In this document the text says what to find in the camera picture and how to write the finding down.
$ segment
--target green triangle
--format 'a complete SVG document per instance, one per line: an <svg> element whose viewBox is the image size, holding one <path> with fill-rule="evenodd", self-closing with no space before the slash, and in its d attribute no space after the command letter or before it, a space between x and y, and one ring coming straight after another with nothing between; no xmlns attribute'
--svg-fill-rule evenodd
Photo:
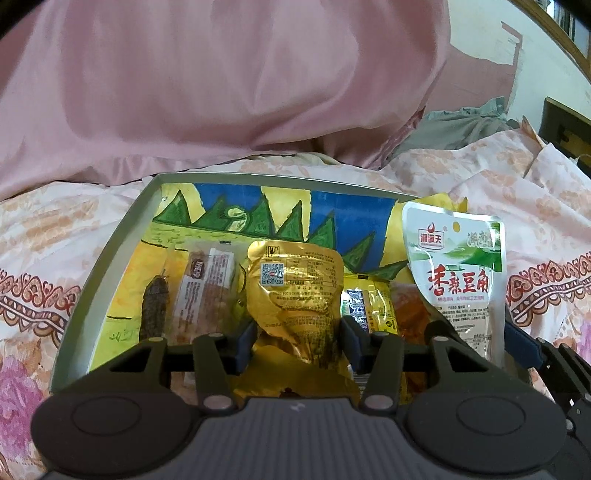
<svg viewBox="0 0 591 480"><path fill-rule="evenodd" d="M301 226L301 200L293 207L287 220L277 230L277 236L282 240L294 242L304 241L304 232Z"/></svg>
<svg viewBox="0 0 591 480"><path fill-rule="evenodd" d="M160 223L169 223L170 225L188 226L191 224L189 207L187 207L187 201L180 190L173 201L154 217L154 220Z"/></svg>
<svg viewBox="0 0 591 480"><path fill-rule="evenodd" d="M206 230L224 231L230 223L232 220L226 216L226 198L222 195L209 210L193 222L193 226Z"/></svg>
<svg viewBox="0 0 591 480"><path fill-rule="evenodd" d="M330 212L320 226L308 237L309 244L336 249L335 212Z"/></svg>
<svg viewBox="0 0 591 480"><path fill-rule="evenodd" d="M267 197L263 195L259 203L249 212L249 215L249 221L242 233L249 236L273 236L275 226Z"/></svg>
<svg viewBox="0 0 591 480"><path fill-rule="evenodd" d="M371 244L374 242L375 232L371 232L345 255L343 255L343 262L351 272L359 272L363 267L365 259L368 257Z"/></svg>
<svg viewBox="0 0 591 480"><path fill-rule="evenodd" d="M404 267L408 265L408 260L402 260L396 263L384 265L377 270L366 272L371 277L381 278L382 280L392 281Z"/></svg>

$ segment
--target wooden frame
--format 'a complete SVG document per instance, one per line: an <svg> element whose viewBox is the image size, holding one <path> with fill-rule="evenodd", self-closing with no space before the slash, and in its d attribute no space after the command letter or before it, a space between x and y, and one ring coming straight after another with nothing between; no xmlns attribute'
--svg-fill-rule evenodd
<svg viewBox="0 0 591 480"><path fill-rule="evenodd" d="M591 63L589 59L583 55L566 32L554 21L554 18L542 10L534 0L509 1L532 18L571 57L581 72L591 81ZM591 35L589 38L590 51L588 55L591 54Z"/></svg>

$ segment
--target spicy bean package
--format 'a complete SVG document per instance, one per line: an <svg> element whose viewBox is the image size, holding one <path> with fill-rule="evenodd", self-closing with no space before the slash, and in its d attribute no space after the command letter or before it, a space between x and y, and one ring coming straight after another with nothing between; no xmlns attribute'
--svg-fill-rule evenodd
<svg viewBox="0 0 591 480"><path fill-rule="evenodd" d="M493 216L408 202L402 230L410 270L427 302L476 352L504 357L505 227Z"/></svg>

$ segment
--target round black disc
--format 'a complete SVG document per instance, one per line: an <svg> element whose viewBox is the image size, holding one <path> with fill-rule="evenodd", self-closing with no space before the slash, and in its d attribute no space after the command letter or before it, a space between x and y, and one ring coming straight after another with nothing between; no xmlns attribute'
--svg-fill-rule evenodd
<svg viewBox="0 0 591 480"><path fill-rule="evenodd" d="M33 442L55 470L125 476L153 468L184 442L188 405L162 393L60 394L37 409Z"/></svg>
<svg viewBox="0 0 591 480"><path fill-rule="evenodd" d="M510 475L539 468L566 436L563 413L538 392L466 394L425 392L410 405L410 435L452 467Z"/></svg>

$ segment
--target yellow package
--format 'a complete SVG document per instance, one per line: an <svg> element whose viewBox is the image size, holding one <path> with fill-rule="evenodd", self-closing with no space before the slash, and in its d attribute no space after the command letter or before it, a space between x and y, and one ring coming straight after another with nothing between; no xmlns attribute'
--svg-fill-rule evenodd
<svg viewBox="0 0 591 480"><path fill-rule="evenodd" d="M341 315L351 315L369 333L398 334L390 285L367 275L346 274L341 294Z"/></svg>
<svg viewBox="0 0 591 480"><path fill-rule="evenodd" d="M247 397L347 397L357 405L359 387L337 372L305 364L279 348L257 348L240 377L230 379L235 395Z"/></svg>
<svg viewBox="0 0 591 480"><path fill-rule="evenodd" d="M329 248L267 240L248 249L246 308L283 351L337 369L343 259Z"/></svg>

